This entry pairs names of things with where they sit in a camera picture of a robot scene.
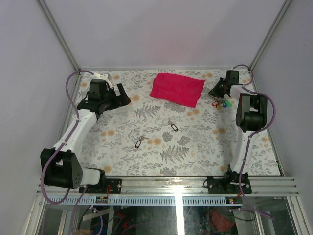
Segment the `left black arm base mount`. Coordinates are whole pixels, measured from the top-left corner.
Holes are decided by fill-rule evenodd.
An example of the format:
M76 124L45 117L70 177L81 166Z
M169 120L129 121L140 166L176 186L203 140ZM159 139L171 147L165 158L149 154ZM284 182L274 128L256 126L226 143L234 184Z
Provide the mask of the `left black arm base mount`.
M122 179L108 178L101 179L96 185L88 185L89 194L120 194L122 189Z

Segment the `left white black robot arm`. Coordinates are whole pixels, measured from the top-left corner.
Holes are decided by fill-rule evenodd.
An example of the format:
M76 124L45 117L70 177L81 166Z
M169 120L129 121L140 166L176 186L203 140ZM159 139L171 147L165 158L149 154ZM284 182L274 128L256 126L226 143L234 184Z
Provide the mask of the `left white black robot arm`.
M104 172L82 168L76 155L87 133L105 111L130 104L123 85L119 83L117 88L119 94L104 79L90 81L86 97L77 105L76 119L51 149L41 152L42 184L69 189L88 185L96 193L106 190Z

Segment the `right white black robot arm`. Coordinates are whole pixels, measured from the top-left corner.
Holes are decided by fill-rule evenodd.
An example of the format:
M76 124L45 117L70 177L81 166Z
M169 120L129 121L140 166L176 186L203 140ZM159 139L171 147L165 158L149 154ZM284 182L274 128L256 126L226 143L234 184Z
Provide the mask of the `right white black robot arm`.
M268 98L263 94L248 91L239 83L239 72L236 70L227 70L225 78L220 78L208 94L216 99L228 96L238 101L235 116L238 127L237 145L223 180L224 190L234 193L241 183L247 183L251 145L254 135L266 126Z

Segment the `keyring with coloured tags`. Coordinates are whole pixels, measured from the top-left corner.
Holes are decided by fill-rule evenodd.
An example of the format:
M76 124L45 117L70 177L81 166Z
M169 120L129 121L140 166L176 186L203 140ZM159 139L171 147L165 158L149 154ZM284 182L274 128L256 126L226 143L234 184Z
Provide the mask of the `keyring with coloured tags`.
M215 107L216 109L231 107L232 103L225 98L216 98L212 103L211 106Z

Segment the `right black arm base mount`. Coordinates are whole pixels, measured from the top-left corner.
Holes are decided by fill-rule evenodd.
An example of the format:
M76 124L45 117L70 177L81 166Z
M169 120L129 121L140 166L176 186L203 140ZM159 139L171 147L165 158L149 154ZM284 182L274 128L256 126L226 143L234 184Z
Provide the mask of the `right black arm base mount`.
M209 194L252 194L248 174L227 171L222 178L207 176L203 187L208 189Z

